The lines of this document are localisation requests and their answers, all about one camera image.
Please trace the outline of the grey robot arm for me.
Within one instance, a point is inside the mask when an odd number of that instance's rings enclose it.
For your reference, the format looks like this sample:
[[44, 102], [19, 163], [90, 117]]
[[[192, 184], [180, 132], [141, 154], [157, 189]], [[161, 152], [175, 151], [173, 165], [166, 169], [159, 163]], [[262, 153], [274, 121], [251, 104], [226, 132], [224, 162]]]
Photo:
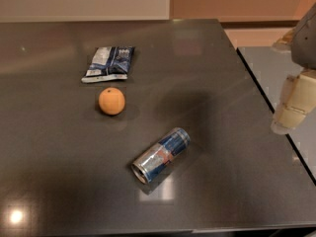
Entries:
[[273, 114], [272, 131], [287, 134], [316, 108], [316, 4], [275, 47], [287, 47], [291, 60], [303, 68], [298, 75], [288, 75], [284, 80]]

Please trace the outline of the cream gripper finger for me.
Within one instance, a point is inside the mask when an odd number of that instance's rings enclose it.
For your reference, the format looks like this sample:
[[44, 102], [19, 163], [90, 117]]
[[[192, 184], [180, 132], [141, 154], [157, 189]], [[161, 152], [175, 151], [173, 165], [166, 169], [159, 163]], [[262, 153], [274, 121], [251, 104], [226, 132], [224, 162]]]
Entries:
[[316, 70], [303, 70], [296, 76], [288, 75], [273, 115], [272, 131], [276, 134], [288, 134], [315, 108]]

